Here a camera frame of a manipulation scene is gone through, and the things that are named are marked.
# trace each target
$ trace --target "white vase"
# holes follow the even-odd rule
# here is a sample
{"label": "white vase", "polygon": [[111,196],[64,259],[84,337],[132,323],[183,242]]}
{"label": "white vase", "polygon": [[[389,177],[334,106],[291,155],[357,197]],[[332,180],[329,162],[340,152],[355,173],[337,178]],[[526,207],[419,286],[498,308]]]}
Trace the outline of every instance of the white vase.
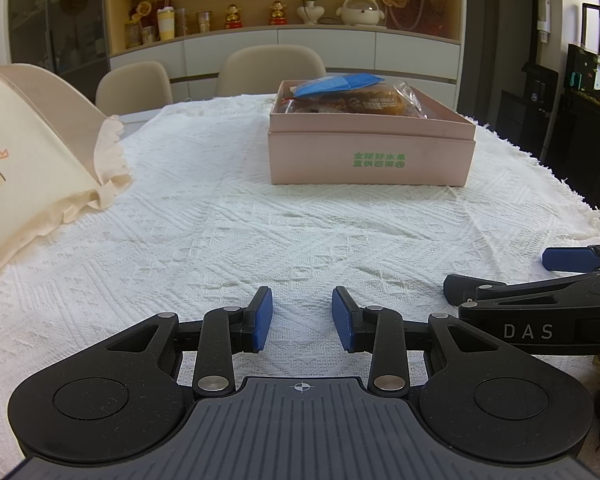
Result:
{"label": "white vase", "polygon": [[298,7],[298,16],[304,21],[305,25],[315,25],[324,14],[324,7],[317,6],[315,2],[306,2],[304,6]]}

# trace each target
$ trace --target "fortune god figurine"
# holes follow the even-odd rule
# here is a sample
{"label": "fortune god figurine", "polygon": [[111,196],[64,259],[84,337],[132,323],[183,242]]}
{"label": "fortune god figurine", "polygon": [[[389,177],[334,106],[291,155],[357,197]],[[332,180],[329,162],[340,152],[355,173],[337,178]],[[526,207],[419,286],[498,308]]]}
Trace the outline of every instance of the fortune god figurine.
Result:
{"label": "fortune god figurine", "polygon": [[269,8],[271,9],[269,25],[286,25],[286,5],[276,0]]}
{"label": "fortune god figurine", "polygon": [[226,18],[224,19],[224,28],[241,28],[242,20],[240,18],[240,7],[231,4],[226,8]]}

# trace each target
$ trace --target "dining table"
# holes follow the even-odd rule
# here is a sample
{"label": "dining table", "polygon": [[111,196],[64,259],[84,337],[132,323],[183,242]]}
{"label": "dining table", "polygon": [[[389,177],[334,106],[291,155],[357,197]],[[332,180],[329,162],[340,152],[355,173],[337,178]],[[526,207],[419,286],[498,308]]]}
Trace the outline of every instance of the dining table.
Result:
{"label": "dining table", "polygon": [[[493,131],[476,126],[464,187],[270,182],[274,96],[216,98],[120,118],[133,182],[107,210],[86,210],[36,238],[0,271],[0,479],[23,459],[7,405],[24,379],[159,312],[200,320],[246,306],[269,286],[264,350],[234,357],[246,376],[366,381],[369,354],[342,349],[331,292],[426,321],[458,314],[448,274],[506,283],[562,276],[542,266],[550,246],[600,244],[600,211],[568,182]],[[591,356],[540,356],[593,395]],[[411,384],[427,380],[409,352]],[[191,382],[195,355],[178,377]],[[579,459],[600,476],[600,423]]]}

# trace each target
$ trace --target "cream fabric with print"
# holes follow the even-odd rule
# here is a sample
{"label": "cream fabric with print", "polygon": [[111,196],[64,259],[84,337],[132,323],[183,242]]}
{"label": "cream fabric with print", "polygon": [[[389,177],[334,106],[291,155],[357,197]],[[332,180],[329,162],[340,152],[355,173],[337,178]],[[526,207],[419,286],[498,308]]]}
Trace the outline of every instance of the cream fabric with print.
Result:
{"label": "cream fabric with print", "polygon": [[[27,89],[16,85],[18,78],[27,80]],[[42,97],[63,94],[54,104]],[[36,104],[57,108],[45,112]],[[67,122],[59,112],[73,117]],[[54,124],[81,129],[92,142],[80,131],[56,131]],[[53,74],[30,66],[0,68],[0,268],[37,235],[73,221],[87,205],[109,206],[128,186],[116,146],[121,130],[119,121],[106,119]]]}

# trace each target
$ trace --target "beige fabric cover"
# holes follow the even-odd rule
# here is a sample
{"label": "beige fabric cover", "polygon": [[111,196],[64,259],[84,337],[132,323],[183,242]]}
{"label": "beige fabric cover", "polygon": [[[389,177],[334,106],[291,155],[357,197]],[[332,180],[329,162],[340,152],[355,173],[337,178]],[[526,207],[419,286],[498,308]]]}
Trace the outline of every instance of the beige fabric cover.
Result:
{"label": "beige fabric cover", "polygon": [[0,268],[36,236],[87,205],[107,208],[128,187],[122,131],[51,72],[0,67]]}
{"label": "beige fabric cover", "polygon": [[172,104],[169,76],[157,61],[141,61],[112,70],[102,78],[96,92],[96,106],[107,116],[157,110]]}
{"label": "beige fabric cover", "polygon": [[216,95],[275,94],[280,83],[326,76],[320,56],[300,45],[250,46],[224,62]]}

